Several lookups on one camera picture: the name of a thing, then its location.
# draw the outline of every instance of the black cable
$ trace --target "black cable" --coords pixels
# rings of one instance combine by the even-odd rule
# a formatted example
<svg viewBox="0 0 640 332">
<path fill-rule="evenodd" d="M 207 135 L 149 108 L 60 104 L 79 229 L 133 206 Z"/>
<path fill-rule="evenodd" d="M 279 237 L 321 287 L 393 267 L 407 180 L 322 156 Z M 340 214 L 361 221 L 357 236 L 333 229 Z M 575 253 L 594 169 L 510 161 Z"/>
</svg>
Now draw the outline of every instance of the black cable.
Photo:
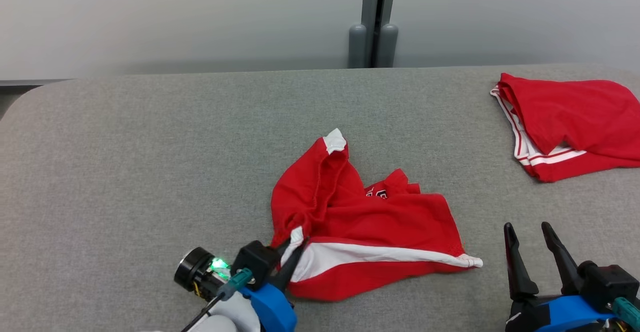
<svg viewBox="0 0 640 332">
<path fill-rule="evenodd" d="M 192 329 L 192 327 L 194 327 L 194 325 L 196 323 L 198 323 L 199 320 L 201 320 L 201 318 L 203 318 L 205 315 L 209 315 L 209 310 L 218 303 L 218 301 L 222 300 L 222 297 L 225 297 L 224 293 L 221 293 L 219 295 L 217 295 L 213 300 L 211 300 L 204 309 L 202 309 L 202 311 L 200 312 L 200 314 L 198 314 L 198 316 L 196 316 L 196 318 L 192 319 L 192 321 L 189 323 L 189 325 L 187 325 L 185 328 L 183 328 L 182 331 L 180 332 L 187 332 L 190 329 Z"/>
</svg>

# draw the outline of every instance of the teal connector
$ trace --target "teal connector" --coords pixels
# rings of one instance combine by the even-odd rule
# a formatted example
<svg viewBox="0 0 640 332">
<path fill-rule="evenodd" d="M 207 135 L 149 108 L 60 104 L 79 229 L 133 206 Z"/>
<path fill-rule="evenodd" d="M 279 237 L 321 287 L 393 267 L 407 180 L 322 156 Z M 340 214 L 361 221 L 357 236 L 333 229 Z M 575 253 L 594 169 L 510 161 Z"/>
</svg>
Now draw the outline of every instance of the teal connector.
<svg viewBox="0 0 640 332">
<path fill-rule="evenodd" d="M 624 297 L 619 297 L 613 302 L 612 310 L 617 318 L 626 322 L 634 331 L 640 331 L 640 311 L 633 303 Z"/>
<path fill-rule="evenodd" d="M 233 277 L 229 278 L 229 281 L 217 290 L 215 296 L 220 297 L 220 300 L 222 301 L 226 301 L 230 299 L 236 291 L 246 286 L 253 277 L 254 274 L 251 270 L 244 268 L 233 275 Z"/>
</svg>

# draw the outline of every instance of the folded red garment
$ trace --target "folded red garment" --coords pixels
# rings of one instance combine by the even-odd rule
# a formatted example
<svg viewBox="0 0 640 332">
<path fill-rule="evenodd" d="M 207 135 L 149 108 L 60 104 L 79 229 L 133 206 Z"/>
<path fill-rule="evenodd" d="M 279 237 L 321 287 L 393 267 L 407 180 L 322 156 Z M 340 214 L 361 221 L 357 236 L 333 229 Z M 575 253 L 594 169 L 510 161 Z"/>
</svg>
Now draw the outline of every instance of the folded red garment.
<svg viewBox="0 0 640 332">
<path fill-rule="evenodd" d="M 514 156 L 543 182 L 640 166 L 640 102 L 621 84 L 503 73 L 491 94 L 513 128 Z"/>
<path fill-rule="evenodd" d="M 288 285 L 298 297 L 338 301 L 406 277 L 482 266 L 465 254 L 442 195 L 421 194 L 402 170 L 365 188 L 338 129 L 285 171 L 271 210 L 272 245 L 290 238 L 281 263 L 308 238 Z"/>
</svg>

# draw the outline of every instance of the logo on garment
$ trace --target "logo on garment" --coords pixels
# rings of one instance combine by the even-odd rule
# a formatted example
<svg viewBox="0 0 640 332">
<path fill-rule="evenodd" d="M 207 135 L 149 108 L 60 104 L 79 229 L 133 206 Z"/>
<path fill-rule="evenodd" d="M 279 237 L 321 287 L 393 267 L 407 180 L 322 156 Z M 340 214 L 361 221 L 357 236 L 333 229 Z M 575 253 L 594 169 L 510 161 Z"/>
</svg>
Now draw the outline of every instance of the logo on garment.
<svg viewBox="0 0 640 332">
<path fill-rule="evenodd" d="M 368 190 L 368 191 L 366 192 L 366 196 L 373 196 L 373 195 L 374 195 L 374 193 L 373 193 L 373 187 L 371 187 L 371 189 L 370 189 L 370 190 Z M 381 197 L 381 198 L 384 198 L 385 200 L 387 199 L 387 191 L 386 191 L 386 190 L 380 190 L 380 191 L 377 191 L 377 192 L 375 193 L 375 195 L 376 195 L 376 196 L 379 196 L 379 197 Z"/>
</svg>

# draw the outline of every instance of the floor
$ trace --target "floor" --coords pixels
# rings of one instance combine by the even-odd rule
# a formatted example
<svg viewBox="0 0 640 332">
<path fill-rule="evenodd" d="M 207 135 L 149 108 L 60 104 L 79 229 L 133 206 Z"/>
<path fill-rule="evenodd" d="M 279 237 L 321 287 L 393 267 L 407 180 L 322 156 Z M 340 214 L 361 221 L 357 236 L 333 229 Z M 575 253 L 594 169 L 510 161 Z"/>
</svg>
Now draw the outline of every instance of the floor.
<svg viewBox="0 0 640 332">
<path fill-rule="evenodd" d="M 9 106 L 22 96 L 23 93 L 36 87 L 38 87 L 38 85 L 0 86 L 0 119 L 5 115 Z"/>
</svg>

